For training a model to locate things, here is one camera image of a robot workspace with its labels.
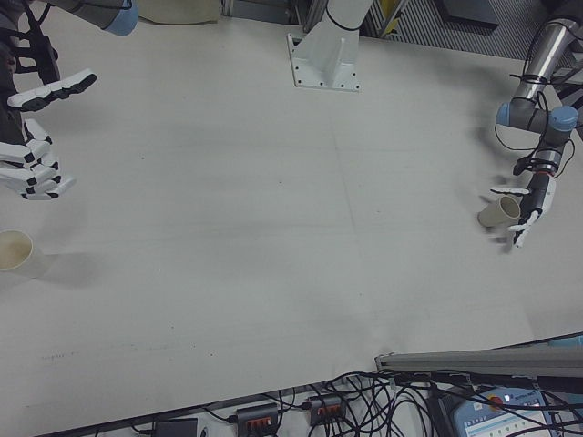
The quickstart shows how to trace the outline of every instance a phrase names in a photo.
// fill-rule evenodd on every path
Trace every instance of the black cable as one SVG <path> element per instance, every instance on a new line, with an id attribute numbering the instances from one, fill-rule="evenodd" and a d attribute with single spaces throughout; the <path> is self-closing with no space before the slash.
<path id="1" fill-rule="evenodd" d="M 286 402 L 284 400 L 280 400 L 279 398 L 276 398 L 275 396 L 271 396 L 270 394 L 267 394 L 267 393 L 262 393 L 262 394 L 260 394 L 260 396 L 263 396 L 264 398 L 267 398 L 267 399 L 271 399 L 272 401 L 279 402 L 280 404 L 288 407 L 288 409 L 286 410 L 287 412 L 289 410 L 292 410 L 292 409 L 295 409 L 295 410 L 303 410 L 303 407 L 301 405 L 294 404 L 295 401 L 293 401 L 293 402 Z M 295 389 L 293 389 L 293 399 L 294 400 L 295 400 L 295 397 L 296 397 L 296 392 L 295 392 Z"/>
<path id="2" fill-rule="evenodd" d="M 40 18 L 38 18 L 38 20 L 36 20 L 38 25 L 42 25 L 45 22 L 46 16 L 48 15 L 48 11 L 51 10 L 51 7 L 53 7 L 53 5 L 51 5 L 50 3 L 46 4 L 43 14 L 40 16 Z"/>
<path id="3" fill-rule="evenodd" d="M 573 157 L 575 156 L 575 143 L 573 142 L 573 140 L 571 138 L 568 139 L 567 141 L 568 143 L 571 143 L 572 151 L 571 151 L 571 156 L 568 157 L 568 159 L 565 161 L 565 164 L 563 164 L 563 168 L 561 169 L 561 171 L 559 171 L 555 176 L 553 176 L 553 178 L 557 179 L 559 176 L 561 176 L 563 174 L 563 172 L 565 171 L 565 168 L 567 167 L 568 162 L 573 159 Z"/>
<path id="4" fill-rule="evenodd" d="M 535 150 L 536 147 L 532 147 L 532 148 L 514 148 L 514 147 L 510 147 L 508 146 L 504 141 L 502 141 L 502 138 L 500 138 L 500 136 L 498 135 L 498 124 L 495 123 L 494 124 L 494 133 L 496 134 L 496 138 L 498 140 L 498 142 L 506 147 L 508 150 L 513 150 L 513 151 L 530 151 L 530 150 Z"/>
<path id="5" fill-rule="evenodd" d="M 212 412 L 209 408 L 207 407 L 200 407 L 201 410 L 204 410 L 205 412 L 207 412 L 208 414 L 210 414 L 212 417 L 214 417 L 215 419 L 218 419 L 219 421 L 222 422 L 226 422 L 226 423 L 231 423 L 230 419 L 226 418 L 226 417 L 221 417 L 219 416 L 216 412 Z"/>
<path id="6" fill-rule="evenodd" d="M 571 30 L 571 28 L 570 28 L 568 25 L 566 25 L 565 23 L 561 23 L 560 21 L 549 21 L 549 22 L 547 23 L 547 25 L 562 25 L 563 27 L 565 27 L 565 28 L 567 29 L 567 31 L 568 31 L 568 32 L 569 32 L 569 33 L 570 33 L 570 34 L 571 34 L 571 35 L 572 35 L 572 36 L 573 36 L 575 39 L 577 39 L 578 41 L 583 41 L 583 38 L 582 38 L 581 36 L 577 36 L 577 34 L 576 34 L 575 32 L 573 32 L 573 31 Z"/>
<path id="7" fill-rule="evenodd" d="M 537 31 L 535 32 L 534 36 L 530 40 L 530 45 L 528 46 L 527 56 L 525 57 L 525 62 L 522 65 L 522 76 L 527 73 L 527 66 L 532 59 L 532 54 L 535 49 L 535 45 L 537 44 L 538 39 L 540 38 L 540 34 L 542 34 L 543 30 L 547 27 L 547 19 L 538 27 Z"/>
<path id="8" fill-rule="evenodd" d="M 560 423 L 560 425 L 562 425 L 562 426 L 580 425 L 580 424 L 581 424 L 580 421 L 568 421 L 568 422 Z M 508 434 L 506 437 L 518 437 L 520 435 L 529 434 L 531 432 L 536 432 L 536 431 L 558 431 L 558 429 L 555 428 L 553 425 L 535 426 L 533 428 L 526 428 L 525 430 L 513 432 L 511 434 Z M 583 431 L 575 431 L 575 430 L 566 430 L 566 431 L 569 434 L 573 434 L 573 435 L 583 435 Z"/>
<path id="9" fill-rule="evenodd" d="M 452 384 L 451 382 L 448 382 L 448 385 L 452 385 L 452 386 L 459 388 L 463 391 L 471 392 L 466 387 L 461 386 L 461 385 Z M 552 430 L 552 431 L 565 431 L 565 429 L 562 426 L 553 427 L 552 425 L 546 425 L 546 424 L 539 422 L 535 419 L 531 419 L 531 418 L 528 418 L 526 416 L 523 416 L 522 414 L 515 411 L 515 410 L 524 410 L 524 411 L 546 411 L 546 412 L 548 412 L 548 411 L 559 410 L 558 408 L 556 408 L 556 406 L 510 405 L 510 404 L 505 404 L 505 403 L 492 402 L 488 398 L 486 398 L 478 393 L 474 393 L 474 396 L 466 396 L 463 393 L 443 390 L 443 389 L 439 389 L 436 387 L 434 388 L 434 390 L 439 391 L 439 392 L 444 393 L 444 394 L 453 395 L 453 396 L 465 399 L 467 401 L 482 403 L 485 405 L 491 405 L 493 407 L 498 408 L 499 410 L 508 412 L 508 413 L 520 418 L 520 419 L 523 419 L 523 420 L 528 421 L 528 422 L 532 422 L 538 426 L 548 426 L 549 430 Z"/>
<path id="10" fill-rule="evenodd" d="M 350 27 L 346 27 L 345 25 L 341 25 L 340 23 L 338 23 L 334 17 L 332 16 L 332 14 L 330 14 L 330 11 L 328 10 L 328 3 L 326 3 L 326 15 L 328 15 L 328 18 L 330 18 L 330 20 L 337 26 L 340 27 L 342 30 L 345 30 L 347 32 L 354 32 L 358 29 L 360 29 L 360 26 L 358 27 L 354 27 L 354 28 L 350 28 Z"/>
<path id="11" fill-rule="evenodd" d="M 136 428 L 133 424 L 130 424 L 129 427 L 137 434 L 140 435 L 152 435 L 154 433 L 154 429 L 152 428 L 151 430 L 139 430 L 138 428 Z"/>
<path id="12" fill-rule="evenodd" d="M 559 398 L 556 394 L 551 393 L 550 391 L 542 391 L 543 396 L 548 396 L 549 398 L 552 398 L 554 401 L 558 401 L 560 402 L 560 405 L 567 405 L 567 403 L 565 401 L 563 401 L 561 398 Z M 571 414 L 573 414 L 573 416 L 577 417 L 582 423 L 583 423 L 583 415 L 581 415 L 580 412 L 578 412 L 577 410 L 572 410 Z"/>

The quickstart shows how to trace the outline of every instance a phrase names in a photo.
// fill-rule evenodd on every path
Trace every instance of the robot finger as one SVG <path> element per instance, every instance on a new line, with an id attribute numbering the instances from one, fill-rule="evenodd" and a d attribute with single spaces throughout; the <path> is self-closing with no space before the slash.
<path id="1" fill-rule="evenodd" d="M 37 161 L 50 149 L 46 141 L 31 140 L 26 146 L 0 142 L 0 161 L 29 164 Z"/>
<path id="2" fill-rule="evenodd" d="M 30 168 L 33 173 L 34 182 L 29 184 L 31 186 L 42 184 L 46 180 L 52 179 L 58 176 L 57 171 L 52 167 L 43 166 L 42 164 L 36 164 Z"/>
<path id="3" fill-rule="evenodd" d="M 54 188 L 51 188 L 46 192 L 35 194 L 28 194 L 25 192 L 22 193 L 21 196 L 28 200 L 51 200 L 54 198 L 59 198 L 63 193 L 65 193 L 65 191 L 73 187 L 75 182 L 75 178 L 66 175 L 61 178 L 60 182 Z"/>
<path id="4" fill-rule="evenodd" d="M 510 226 L 510 227 L 508 227 L 508 230 L 510 230 L 512 232 L 520 232 L 520 231 L 523 231 L 523 230 L 527 230 L 527 229 L 529 229 L 533 225 L 533 223 L 535 221 L 538 220 L 539 217 L 540 217 L 540 212 L 538 212 L 538 211 L 532 211 L 530 213 L 530 216 L 528 216 L 528 220 L 527 221 L 525 221 L 524 223 L 519 224 L 519 225 Z"/>
<path id="5" fill-rule="evenodd" d="M 530 190 L 527 188 L 492 187 L 490 191 L 497 194 L 513 194 L 515 196 L 526 196 L 530 194 Z"/>
<path id="6" fill-rule="evenodd" d="M 39 161 L 43 166 L 45 167 L 51 167 L 54 170 L 58 171 L 59 165 L 58 165 L 58 156 L 55 155 L 52 151 L 49 151 L 48 153 L 44 154 Z"/>
<path id="7" fill-rule="evenodd" d="M 38 111 L 55 100 L 66 99 L 72 94 L 82 93 L 96 80 L 97 76 L 87 68 L 52 84 L 14 94 L 8 98 L 7 103 L 11 108 L 21 112 Z"/>
<path id="8" fill-rule="evenodd" d="M 30 139 L 39 139 L 41 141 L 48 141 L 51 143 L 50 136 L 47 132 L 38 124 L 33 118 L 27 118 L 25 120 L 25 132 Z"/>
<path id="9" fill-rule="evenodd" d="M 35 174 L 30 169 L 9 166 L 0 167 L 0 181 L 4 181 L 6 185 L 20 191 L 38 183 Z"/>

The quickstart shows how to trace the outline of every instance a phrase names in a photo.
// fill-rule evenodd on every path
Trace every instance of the white metal stand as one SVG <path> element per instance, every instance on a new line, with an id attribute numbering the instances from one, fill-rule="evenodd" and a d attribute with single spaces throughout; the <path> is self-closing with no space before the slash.
<path id="1" fill-rule="evenodd" d="M 296 86 L 358 92 L 358 28 L 373 0 L 330 0 L 323 19 L 303 39 L 288 34 Z"/>

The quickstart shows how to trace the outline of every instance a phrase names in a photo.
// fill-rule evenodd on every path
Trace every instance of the silver robot arm segment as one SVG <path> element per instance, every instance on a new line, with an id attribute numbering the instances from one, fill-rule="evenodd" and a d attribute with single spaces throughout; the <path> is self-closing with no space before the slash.
<path id="1" fill-rule="evenodd" d="M 533 173 L 528 187 L 493 188 L 494 192 L 515 194 L 522 198 L 520 220 L 517 225 L 509 228 L 515 232 L 514 245 L 517 248 L 522 247 L 532 225 L 550 210 L 556 191 L 554 177 L 559 170 L 565 145 L 578 123 L 575 108 L 557 107 L 549 110 L 542 93 L 545 86 L 550 85 L 565 49 L 579 38 L 582 26 L 583 2 L 563 2 L 539 29 L 537 36 L 542 36 L 539 49 L 519 77 L 520 84 L 512 100 L 503 104 L 496 115 L 498 125 L 540 134 L 536 147 L 530 154 L 520 158 L 513 170 L 515 176 L 525 170 Z"/>

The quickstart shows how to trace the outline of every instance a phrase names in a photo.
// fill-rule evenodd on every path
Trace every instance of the mounting plate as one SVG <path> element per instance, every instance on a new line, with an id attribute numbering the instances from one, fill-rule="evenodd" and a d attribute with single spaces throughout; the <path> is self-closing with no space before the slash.
<path id="1" fill-rule="evenodd" d="M 361 84 L 356 76 L 355 64 L 339 64 L 334 79 L 327 79 L 323 71 L 311 64 L 310 59 L 300 58 L 295 55 L 295 49 L 302 41 L 301 36 L 288 34 L 287 40 L 291 71 L 293 72 L 293 81 L 296 86 L 352 91 L 356 93 L 360 91 Z"/>

